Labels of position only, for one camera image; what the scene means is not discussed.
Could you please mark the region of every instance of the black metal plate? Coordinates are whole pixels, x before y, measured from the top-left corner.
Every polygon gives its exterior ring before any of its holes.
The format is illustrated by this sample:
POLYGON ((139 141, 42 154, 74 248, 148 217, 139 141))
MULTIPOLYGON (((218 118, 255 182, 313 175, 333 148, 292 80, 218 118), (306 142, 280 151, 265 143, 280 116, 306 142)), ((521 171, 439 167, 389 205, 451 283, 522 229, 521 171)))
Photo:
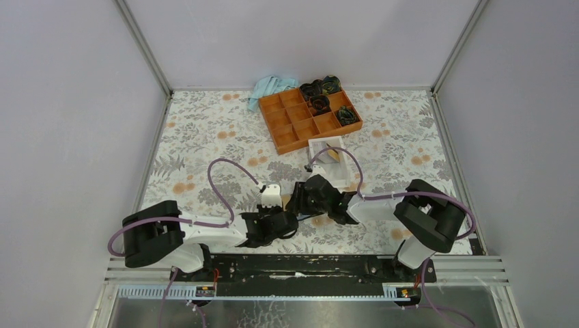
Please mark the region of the black metal plate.
MULTIPOLYGON (((395 271, 391 258, 357 255, 214 254, 211 265, 220 273, 219 296, 382 296, 382 283, 413 284, 419 273, 395 271)), ((435 282, 431 260, 428 268, 426 282, 435 282)), ((176 281, 212 282, 210 270, 176 281)))

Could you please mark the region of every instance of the floral patterned mat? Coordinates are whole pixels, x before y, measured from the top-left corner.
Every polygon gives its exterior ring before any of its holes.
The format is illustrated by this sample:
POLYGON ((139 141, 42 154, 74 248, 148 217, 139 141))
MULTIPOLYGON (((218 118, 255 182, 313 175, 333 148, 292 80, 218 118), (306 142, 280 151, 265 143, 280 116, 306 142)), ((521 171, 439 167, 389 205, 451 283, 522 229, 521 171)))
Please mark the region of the floral patterned mat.
MULTIPOLYGON (((364 170, 363 192, 403 189, 413 178, 455 194, 450 167, 425 91, 346 92, 364 124, 343 136, 364 170)), ((245 166, 260 181, 281 183, 291 194, 305 180, 307 148, 278 155, 260 112, 247 110, 250 92, 176 92, 170 106, 142 208, 177 200, 181 210, 227 217, 207 181, 210 161, 225 157, 245 166)), ((355 190, 359 175, 350 186, 355 190)), ((239 169, 226 163, 212 170, 213 180, 237 213, 255 211, 259 193, 239 169)), ((300 222, 297 234, 257 249, 212 247, 211 252, 274 254, 394 254, 410 236, 400 222, 338 225, 325 216, 300 222)), ((468 241, 452 254, 471 254, 468 241)))

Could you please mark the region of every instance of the white wall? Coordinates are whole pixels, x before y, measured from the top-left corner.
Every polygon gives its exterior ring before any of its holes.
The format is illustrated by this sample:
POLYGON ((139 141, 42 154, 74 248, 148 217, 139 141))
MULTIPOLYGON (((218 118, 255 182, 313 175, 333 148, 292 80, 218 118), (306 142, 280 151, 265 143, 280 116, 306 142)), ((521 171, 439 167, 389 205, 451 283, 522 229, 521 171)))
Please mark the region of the white wall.
POLYGON ((84 327, 164 96, 112 1, 2 1, 0 53, 0 327, 84 327))
POLYGON ((526 327, 579 326, 579 3, 491 1, 442 87, 526 327))
POLYGON ((477 0, 129 0, 171 86, 431 85, 477 0))

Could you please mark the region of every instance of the gray leaf pattern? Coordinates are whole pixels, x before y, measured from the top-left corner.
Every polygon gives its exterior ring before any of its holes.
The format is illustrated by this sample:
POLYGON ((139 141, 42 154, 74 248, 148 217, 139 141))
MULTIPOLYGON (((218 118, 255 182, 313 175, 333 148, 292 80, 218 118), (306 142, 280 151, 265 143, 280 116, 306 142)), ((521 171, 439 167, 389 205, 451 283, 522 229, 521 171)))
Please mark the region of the gray leaf pattern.
MULTIPOLYGON (((225 157, 247 168, 260 181, 279 182, 291 194, 296 181, 309 175, 305 149, 278 155, 261 113, 246 110, 251 92, 175 92, 160 138, 142 208, 177 200, 188 213, 227 217, 211 190, 207 166, 225 157)), ((360 113, 361 130, 344 135, 346 148, 364 170, 363 193, 401 190, 415 178, 455 194, 451 170, 426 92, 346 92, 360 113)), ((353 191, 359 182, 349 161, 353 191)), ((255 211, 260 194, 243 172, 226 163, 213 167, 212 179, 236 213, 255 211)), ((409 231, 400 222, 371 221, 338 225, 326 215, 300 222, 297 234, 257 249, 212 247, 212 252, 258 254, 393 254, 409 231)), ((458 241, 452 254, 471 254, 458 241)))

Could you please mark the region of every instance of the table surface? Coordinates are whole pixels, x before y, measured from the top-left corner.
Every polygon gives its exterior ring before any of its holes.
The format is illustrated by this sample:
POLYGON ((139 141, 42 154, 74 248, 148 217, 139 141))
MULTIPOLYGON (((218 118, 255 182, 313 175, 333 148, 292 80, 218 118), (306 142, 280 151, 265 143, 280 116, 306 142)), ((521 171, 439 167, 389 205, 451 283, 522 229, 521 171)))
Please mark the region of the table surface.
MULTIPOLYGON (((176 200, 180 209, 198 215, 227 217, 210 188, 207 167, 224 157, 246 167, 260 181, 281 183, 291 194, 296 181, 309 176, 303 166, 307 148, 278 155, 260 112, 247 110, 251 92, 179 91, 169 108, 143 205, 176 200)), ((389 192, 420 178, 455 195, 426 91, 347 91, 364 121, 362 129, 343 136, 364 173, 363 193, 389 192)), ((350 161, 354 191, 359 175, 350 161)), ((212 170, 219 191, 236 213, 254 212, 255 185, 233 165, 212 170)), ((257 249, 215 246, 211 252, 238 254, 394 254, 410 232, 397 221, 338 225, 327 216, 300 222, 297 234, 257 249)), ((455 242, 451 254, 471 254, 468 241, 455 242)))

